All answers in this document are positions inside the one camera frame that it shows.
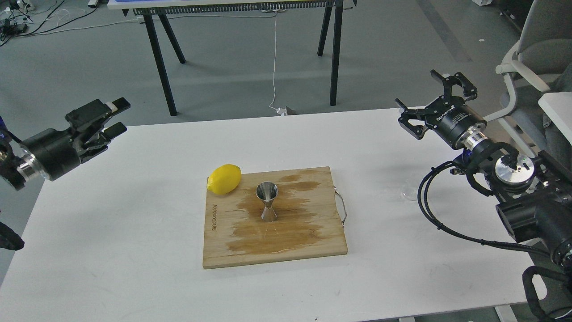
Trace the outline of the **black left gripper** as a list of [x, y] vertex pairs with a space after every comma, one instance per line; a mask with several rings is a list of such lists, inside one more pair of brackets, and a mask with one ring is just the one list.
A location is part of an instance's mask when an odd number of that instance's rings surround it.
[[67, 130], [49, 128], [22, 141], [20, 175], [26, 182], [37, 176], [55, 181], [100, 155], [113, 139], [127, 131], [122, 122], [108, 128], [106, 123], [129, 108], [130, 103], [121, 97], [106, 103], [96, 99], [72, 110], [65, 116], [70, 125]]

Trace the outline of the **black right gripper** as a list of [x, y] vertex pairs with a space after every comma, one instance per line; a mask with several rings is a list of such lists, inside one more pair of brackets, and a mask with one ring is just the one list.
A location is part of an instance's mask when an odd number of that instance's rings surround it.
[[[400, 126], [415, 139], [421, 140], [428, 130], [435, 131], [452, 149], [461, 149], [464, 146], [462, 136], [471, 127], [478, 130], [486, 128], [486, 121], [477, 115], [465, 101], [474, 100], [478, 90], [462, 73], [452, 76], [442, 76], [435, 69], [430, 71], [433, 79], [442, 83], [443, 96], [435, 98], [433, 102], [420, 109], [408, 108], [400, 99], [395, 103], [400, 108], [398, 122]], [[463, 89], [463, 98], [452, 96], [452, 87], [459, 85]], [[413, 125], [411, 120], [423, 122], [422, 125]]]

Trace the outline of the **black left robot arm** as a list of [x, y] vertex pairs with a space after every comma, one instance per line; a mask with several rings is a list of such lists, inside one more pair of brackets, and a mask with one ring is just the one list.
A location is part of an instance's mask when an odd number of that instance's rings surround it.
[[108, 149], [110, 142], [126, 132], [118, 122], [106, 123], [130, 108], [123, 97], [112, 102], [94, 100], [65, 116], [69, 128], [49, 128], [21, 140], [1, 123], [0, 174], [15, 190], [21, 190], [35, 177], [55, 181]]

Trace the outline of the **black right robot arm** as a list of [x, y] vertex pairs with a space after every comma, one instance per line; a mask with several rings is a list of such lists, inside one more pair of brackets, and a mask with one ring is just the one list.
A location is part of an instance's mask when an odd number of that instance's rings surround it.
[[[536, 275], [559, 281], [571, 291], [571, 173], [549, 153], [535, 157], [520, 153], [514, 146], [494, 141], [484, 134], [487, 122], [467, 104], [477, 98], [477, 88], [462, 73], [432, 77], [443, 86], [443, 93], [424, 108], [412, 109], [399, 99], [399, 124], [415, 139], [434, 131], [452, 149], [462, 153], [451, 161], [433, 167], [417, 189], [421, 212], [437, 229], [452, 236], [498, 249], [543, 255], [559, 268], [538, 266], [522, 275], [526, 301], [540, 322], [569, 322], [568, 312], [559, 318], [540, 304], [533, 278]], [[438, 174], [449, 170], [464, 175], [469, 185], [484, 196], [498, 200], [496, 212], [513, 242], [482, 240], [447, 227], [431, 212], [429, 186]]]

